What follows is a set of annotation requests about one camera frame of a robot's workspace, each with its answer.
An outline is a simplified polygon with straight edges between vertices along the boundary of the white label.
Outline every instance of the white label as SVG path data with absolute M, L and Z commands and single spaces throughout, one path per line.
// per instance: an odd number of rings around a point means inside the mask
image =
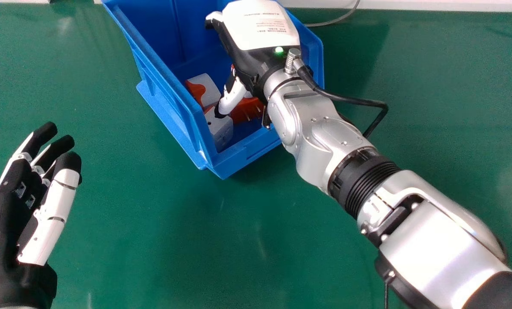
M 223 22 L 235 43 L 244 51 L 300 44 L 292 20 L 275 1 L 231 2 L 223 10 Z

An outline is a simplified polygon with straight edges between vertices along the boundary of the black glove-like hand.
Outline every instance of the black glove-like hand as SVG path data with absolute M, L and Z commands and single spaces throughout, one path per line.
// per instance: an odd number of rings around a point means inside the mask
M 50 220 L 57 218 L 60 224 L 65 224 L 74 198 L 76 186 L 67 186 L 69 192 L 73 193 L 69 193 L 65 202 L 59 193 L 55 193 L 56 188 L 60 192 L 58 186 L 63 184 L 54 180 L 54 177 L 65 170 L 60 176 L 76 172 L 78 176 L 74 183 L 78 185 L 81 181 L 80 157 L 74 152 L 67 152 L 75 144 L 69 135 L 50 144 L 37 156 L 40 148 L 57 132 L 54 123 L 46 123 L 32 132 L 9 160 L 0 178 L 0 308 L 24 306 L 49 309 L 56 296 L 58 278 L 46 263 L 47 256 L 44 254 L 52 251 L 57 239 L 52 242 L 40 235 L 49 235 L 55 231 L 56 223 Z M 34 215 L 35 211 L 42 212 L 39 210 L 41 205 L 44 209 L 55 209 L 63 205 L 69 208 L 61 218 L 48 219 L 43 215 Z M 37 237 L 33 237 L 38 227 L 46 228 L 37 231 Z M 44 253 L 42 258 L 37 250 L 30 250 L 28 256 L 38 256 L 38 260 L 21 263 L 18 255 L 30 241 L 44 241 L 48 248 L 40 250 Z

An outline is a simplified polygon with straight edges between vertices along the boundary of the black ribbed joint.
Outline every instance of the black ribbed joint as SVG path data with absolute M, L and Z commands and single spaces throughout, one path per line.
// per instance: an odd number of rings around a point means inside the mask
M 354 219 L 370 195 L 401 169 L 375 149 L 359 151 L 344 160 L 334 171 L 329 182 L 330 195 Z

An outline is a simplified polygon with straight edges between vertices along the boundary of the robotic hand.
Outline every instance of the robotic hand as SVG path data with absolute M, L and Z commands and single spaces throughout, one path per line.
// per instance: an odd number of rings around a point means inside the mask
M 58 278 L 46 263 L 81 182 L 81 159 L 53 123 L 32 132 L 0 178 L 0 308 L 49 309 Z
M 512 309 L 512 270 L 495 235 L 374 148 L 366 137 L 387 107 L 319 88 L 303 63 L 299 34 L 284 8 L 272 0 L 230 2 L 222 12 L 209 14 L 206 26 L 217 31 L 232 58 L 236 82 L 266 104 L 299 175 L 334 198 L 377 247 L 375 265 L 386 297 L 391 288 L 413 308 Z M 332 100 L 382 107 L 383 112 L 361 134 Z M 231 103 L 221 111 L 230 109 Z

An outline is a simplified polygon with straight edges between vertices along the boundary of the green table surface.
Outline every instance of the green table surface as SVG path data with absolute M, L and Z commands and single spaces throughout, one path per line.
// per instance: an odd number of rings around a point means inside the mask
M 481 217 L 512 266 L 512 14 L 362 10 L 315 33 L 330 90 L 390 104 L 376 147 Z M 53 308 L 382 308 L 376 249 L 284 149 L 225 181 L 199 171 L 139 80 L 103 7 L 0 4 L 0 173 L 48 120 L 83 158 Z

